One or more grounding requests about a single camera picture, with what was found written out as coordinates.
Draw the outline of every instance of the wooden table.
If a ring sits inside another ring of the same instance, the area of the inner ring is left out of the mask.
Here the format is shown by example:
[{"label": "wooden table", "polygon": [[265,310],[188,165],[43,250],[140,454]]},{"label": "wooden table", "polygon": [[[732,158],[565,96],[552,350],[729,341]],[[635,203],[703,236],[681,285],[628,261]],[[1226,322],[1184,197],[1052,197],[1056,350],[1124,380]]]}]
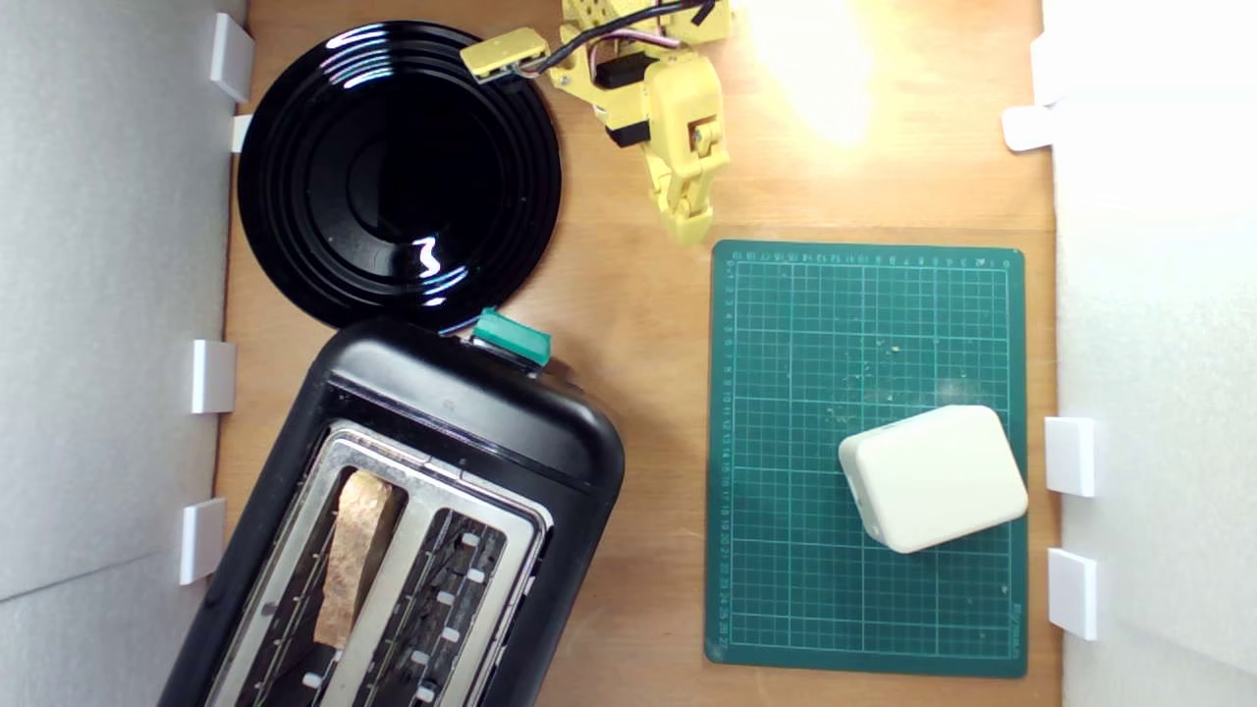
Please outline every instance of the wooden table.
[{"label": "wooden table", "polygon": [[[480,35],[530,25],[553,42],[558,0],[251,0],[254,99],[307,48],[351,26],[425,19]],[[1029,674],[1021,681],[714,665],[703,658],[709,248],[669,242],[645,166],[590,108],[541,82],[564,161],[554,240],[504,308],[556,353],[623,438],[623,492],[539,704],[1057,706],[1061,639],[1046,618],[1042,425],[1056,401],[1053,213],[1047,155],[1013,156],[999,113],[1031,98],[1038,0],[759,0],[706,52],[725,91],[733,164],[714,238],[985,244],[1026,253],[1031,433]],[[251,106],[244,106],[244,112]],[[329,330],[261,274],[234,218],[226,338],[239,345],[216,491],[234,525]]]}]

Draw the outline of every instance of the black round tray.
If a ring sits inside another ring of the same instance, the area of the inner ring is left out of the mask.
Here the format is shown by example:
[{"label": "black round tray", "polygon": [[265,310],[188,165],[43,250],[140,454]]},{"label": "black round tray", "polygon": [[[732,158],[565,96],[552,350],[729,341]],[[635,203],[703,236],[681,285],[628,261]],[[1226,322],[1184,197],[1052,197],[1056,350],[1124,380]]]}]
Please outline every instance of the black round tray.
[{"label": "black round tray", "polygon": [[562,182],[554,126],[529,82],[475,82],[459,49],[476,42],[420,21],[361,26],[263,97],[240,218],[263,270],[310,316],[446,332],[541,259]]}]

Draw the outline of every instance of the wire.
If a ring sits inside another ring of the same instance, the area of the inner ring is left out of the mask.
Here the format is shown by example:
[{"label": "wire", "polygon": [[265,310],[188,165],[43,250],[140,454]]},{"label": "wire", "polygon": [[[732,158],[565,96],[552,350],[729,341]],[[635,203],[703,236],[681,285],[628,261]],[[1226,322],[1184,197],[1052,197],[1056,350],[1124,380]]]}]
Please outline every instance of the wire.
[{"label": "wire", "polygon": [[662,3],[659,5],[651,5],[637,10],[636,13],[630,13],[622,18],[616,18],[606,24],[601,24],[595,28],[590,28],[581,34],[572,38],[572,42],[559,47],[553,54],[543,59],[538,59],[527,65],[520,64],[517,73],[523,77],[528,77],[529,73],[539,74],[546,69],[558,65],[559,62],[567,59],[572,52],[576,52],[583,44],[588,44],[595,39],[605,36],[612,31],[628,28],[642,20],[649,20],[651,18],[661,18],[664,15],[672,15],[676,13],[684,13],[685,10],[693,10],[695,8],[703,8],[706,5],[713,5],[714,0],[676,0],[674,3]]},{"label": "wire", "polygon": [[662,47],[665,49],[676,49],[681,45],[680,39],[674,39],[671,36],[664,36],[661,34],[651,34],[649,31],[640,31],[636,29],[617,29],[615,31],[607,33],[593,42],[590,43],[590,78],[593,78],[598,69],[598,45],[607,40],[616,40],[616,49],[612,55],[620,55],[620,40],[627,39],[628,42],[640,42],[642,44],[652,44],[655,47]]}]

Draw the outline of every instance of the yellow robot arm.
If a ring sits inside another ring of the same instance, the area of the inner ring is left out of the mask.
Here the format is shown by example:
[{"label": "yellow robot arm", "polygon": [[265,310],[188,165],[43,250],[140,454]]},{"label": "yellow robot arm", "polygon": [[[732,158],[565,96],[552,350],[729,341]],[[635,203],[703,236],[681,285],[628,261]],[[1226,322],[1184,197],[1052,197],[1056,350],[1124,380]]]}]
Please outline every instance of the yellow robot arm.
[{"label": "yellow robot arm", "polygon": [[480,82],[546,73],[591,103],[617,145],[641,147],[665,226],[681,243],[701,242],[711,181],[729,155],[720,81],[690,45],[729,34],[728,1],[563,0],[563,18],[557,50],[522,28],[468,47],[463,62]]}]

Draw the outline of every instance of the white bracket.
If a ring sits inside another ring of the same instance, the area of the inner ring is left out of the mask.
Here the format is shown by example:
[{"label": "white bracket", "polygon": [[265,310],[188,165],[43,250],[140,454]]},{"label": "white bracket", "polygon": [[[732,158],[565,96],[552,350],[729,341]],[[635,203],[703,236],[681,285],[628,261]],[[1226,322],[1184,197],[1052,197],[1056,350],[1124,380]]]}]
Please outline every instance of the white bracket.
[{"label": "white bracket", "polygon": [[235,343],[192,342],[192,414],[235,410]]},{"label": "white bracket", "polygon": [[249,123],[253,122],[253,113],[236,116],[231,120],[231,153],[239,155],[244,150],[244,136],[249,132]]},{"label": "white bracket", "polygon": [[226,516],[228,503],[222,498],[211,498],[184,508],[178,584],[192,584],[219,566],[219,560],[222,559]]},{"label": "white bracket", "polygon": [[219,13],[214,21],[210,81],[236,103],[249,102],[249,82],[253,81],[253,38],[226,13]]},{"label": "white bracket", "polygon": [[1004,143],[1013,152],[1047,147],[1056,141],[1050,106],[1065,96],[1072,81],[1067,53],[1065,43],[1050,31],[1029,43],[1035,104],[1006,108],[1002,116]]},{"label": "white bracket", "polygon": [[1087,418],[1043,420],[1048,489],[1085,498],[1096,494],[1095,428]]},{"label": "white bracket", "polygon": [[1047,620],[1084,640],[1096,639],[1096,561],[1047,551]]}]

